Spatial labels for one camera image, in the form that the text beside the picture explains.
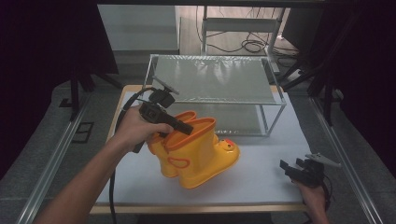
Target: yellow rubber boot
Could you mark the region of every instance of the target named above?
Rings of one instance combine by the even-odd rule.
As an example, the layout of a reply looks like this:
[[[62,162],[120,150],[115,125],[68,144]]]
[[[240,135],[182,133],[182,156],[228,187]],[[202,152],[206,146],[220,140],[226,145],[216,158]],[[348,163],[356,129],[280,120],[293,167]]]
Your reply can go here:
[[[183,122],[186,122],[188,120],[196,119],[196,113],[195,111],[189,110],[176,115],[175,118]],[[163,148],[163,138],[158,133],[155,133],[151,137],[150,141],[148,142],[148,149],[153,155],[156,155],[158,160],[160,161],[161,173],[164,176],[166,177],[177,176],[177,170],[175,166],[170,164],[167,160],[168,153]]]
[[[191,135],[175,131],[163,143],[168,161],[177,168],[180,185],[192,189],[234,165],[240,152],[231,140],[219,141],[214,133],[215,119],[194,119],[186,123],[193,127]]]

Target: cable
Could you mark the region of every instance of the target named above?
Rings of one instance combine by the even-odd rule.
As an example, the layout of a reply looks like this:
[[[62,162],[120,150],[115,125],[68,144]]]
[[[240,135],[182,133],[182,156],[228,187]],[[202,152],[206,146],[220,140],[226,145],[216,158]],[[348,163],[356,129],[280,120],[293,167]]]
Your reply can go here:
[[[276,10],[276,8],[274,7],[271,19],[274,17],[275,10]],[[252,7],[251,10],[247,13],[246,18],[248,17],[248,14],[251,14],[251,13],[253,13],[252,16],[251,16],[252,18],[254,18],[254,17],[255,18],[259,18],[260,11],[261,11],[261,7],[259,7],[259,10],[258,10],[256,16],[254,16],[254,7]],[[196,10],[195,10],[195,28],[196,28],[197,36],[198,36],[200,42],[202,43],[203,40],[202,40],[202,38],[201,38],[201,36],[199,34],[199,29],[198,29],[198,7],[196,7]],[[225,33],[227,33],[227,32],[219,32],[219,33],[215,33],[213,35],[207,35],[206,38],[211,37],[211,36],[215,36],[215,35],[222,35],[222,34],[225,34]],[[249,39],[251,35],[256,36],[257,38],[259,38],[259,40]],[[253,34],[253,33],[249,32],[247,34],[246,39],[241,42],[241,48],[239,48],[239,49],[228,50],[228,49],[222,49],[222,48],[217,47],[215,45],[210,45],[210,44],[206,44],[206,45],[209,46],[209,47],[221,50],[223,52],[228,52],[228,53],[237,52],[238,50],[241,50],[241,49],[244,49],[244,50],[246,50],[247,52],[250,52],[250,53],[259,53],[259,52],[265,50],[265,47],[268,45],[268,39],[269,39],[269,33],[267,33],[267,39],[263,40],[259,36],[259,34]],[[289,56],[289,54],[280,53],[280,52],[276,51],[276,49],[283,49],[283,48],[274,47],[273,53],[275,55],[278,55],[278,56]],[[298,52],[297,49],[283,49],[283,50],[290,50],[290,51],[297,51]]]
[[[119,128],[119,126],[120,126],[120,124],[122,122],[122,119],[123,119],[123,117],[126,114],[126,111],[132,106],[134,101],[138,100],[137,98],[141,94],[143,94],[145,91],[155,91],[155,90],[156,89],[153,88],[153,87],[144,88],[141,91],[135,93],[131,98],[129,98],[129,100],[122,107],[121,112],[119,114],[119,117],[117,118],[117,122],[116,122],[116,127],[115,127],[115,130],[114,130],[114,133]],[[110,177],[110,183],[109,183],[109,187],[108,187],[108,200],[110,202],[110,212],[111,212],[111,218],[113,219],[113,224],[117,224],[117,214],[116,214],[116,210],[114,208],[114,185],[115,185],[115,182],[116,182],[116,170],[114,170],[113,174]]]

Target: black cable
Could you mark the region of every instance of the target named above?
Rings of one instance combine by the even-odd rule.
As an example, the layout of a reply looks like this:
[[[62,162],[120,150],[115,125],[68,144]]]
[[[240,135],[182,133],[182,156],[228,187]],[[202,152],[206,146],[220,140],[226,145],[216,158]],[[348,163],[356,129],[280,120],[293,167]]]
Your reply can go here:
[[[220,12],[221,15],[224,17],[224,14],[222,14],[222,12],[221,12],[221,7],[219,7],[219,12]]]
[[[141,91],[135,93],[131,98],[129,98],[129,100],[125,103],[125,105],[122,107],[121,112],[119,114],[119,117],[117,118],[117,122],[116,122],[116,127],[114,129],[114,133],[117,131],[117,129],[119,128],[123,117],[126,114],[126,111],[132,106],[132,104],[134,103],[134,101],[137,100],[137,98],[143,94],[145,91],[155,91],[156,89],[153,87],[149,87],[149,88],[144,88]],[[116,182],[116,169],[114,169],[113,174],[110,177],[110,183],[109,183],[109,187],[108,187],[108,200],[110,202],[110,212],[111,212],[111,217],[113,219],[113,223],[117,224],[117,214],[116,214],[116,210],[114,208],[114,185]]]
[[[276,10],[276,8],[274,7],[271,19],[274,17],[275,10]],[[261,8],[259,7],[259,10],[258,10],[258,12],[256,14],[256,18],[259,17],[260,11],[261,11]],[[248,17],[248,14],[250,12],[254,13],[254,7],[251,8],[251,10],[247,13],[246,17]],[[202,38],[201,38],[201,36],[199,34],[199,29],[198,29],[198,7],[196,7],[196,10],[195,10],[195,28],[196,28],[196,32],[197,32],[198,38],[199,38],[200,42],[202,43],[203,40],[202,40]],[[207,35],[206,38],[211,37],[211,36],[215,36],[215,35],[222,35],[222,34],[225,34],[225,33],[227,33],[227,32],[219,32],[219,33],[215,33],[213,35]],[[238,50],[241,50],[241,49],[245,49],[247,52],[250,52],[250,53],[259,53],[261,51],[264,51],[265,47],[268,45],[269,34],[267,34],[267,39],[266,40],[263,40],[262,38],[260,38],[259,35],[255,35],[261,41],[260,40],[249,39],[250,35],[255,35],[255,34],[249,32],[248,35],[247,35],[247,38],[241,42],[241,48],[239,48],[239,49],[228,50],[228,49],[222,49],[222,48],[219,48],[217,46],[210,45],[210,44],[207,44],[207,43],[206,43],[206,45],[209,46],[209,47],[221,50],[223,52],[227,52],[227,53],[237,52]],[[250,49],[248,46],[258,47],[259,49]],[[297,49],[283,49],[283,50],[298,51]]]

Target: hand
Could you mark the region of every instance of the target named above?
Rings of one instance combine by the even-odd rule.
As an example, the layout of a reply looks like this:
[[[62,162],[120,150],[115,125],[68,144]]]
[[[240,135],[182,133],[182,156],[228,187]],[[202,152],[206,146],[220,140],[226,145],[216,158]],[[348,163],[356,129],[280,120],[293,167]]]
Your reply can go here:
[[[329,223],[325,211],[326,199],[323,187],[309,188],[293,179],[291,182],[297,185],[303,195],[305,204],[308,207],[308,215],[313,223]]]
[[[139,113],[140,105],[132,106],[125,113],[122,122],[112,139],[119,141],[128,151],[134,146],[148,138],[156,132],[171,133],[174,129],[164,123],[153,124],[145,121]]]

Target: black stand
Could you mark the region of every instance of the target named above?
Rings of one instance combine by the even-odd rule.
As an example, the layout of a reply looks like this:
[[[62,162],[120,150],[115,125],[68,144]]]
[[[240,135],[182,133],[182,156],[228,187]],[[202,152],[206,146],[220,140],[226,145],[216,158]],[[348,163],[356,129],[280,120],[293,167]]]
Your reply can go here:
[[[97,75],[103,80],[115,86],[117,89],[122,90],[123,86],[118,81],[109,77],[106,74]],[[88,73],[79,73],[76,68],[71,71],[70,74],[70,88],[72,97],[72,116],[70,120],[73,121],[79,111],[79,99],[78,99],[78,82],[84,91],[92,92],[94,90],[95,84]]]
[[[323,114],[325,119],[328,121],[329,125],[332,125],[331,121],[331,104],[332,104],[332,73],[331,65],[335,58],[336,53],[341,48],[344,40],[346,39],[349,31],[352,29],[355,22],[358,20],[361,14],[360,6],[356,6],[351,10],[351,14],[348,17],[346,24],[343,26],[340,34],[336,37],[329,53],[324,58],[323,62],[317,67],[311,69],[310,71],[303,73],[301,76],[294,79],[292,82],[282,85],[284,91],[300,84],[303,81],[314,77],[312,83],[308,87],[308,94],[310,96],[318,96],[321,90],[326,87],[325,98],[324,98],[324,108]],[[289,71],[282,77],[282,80],[289,77],[295,70],[297,70],[303,64],[302,60],[297,60],[297,62],[289,69]]]

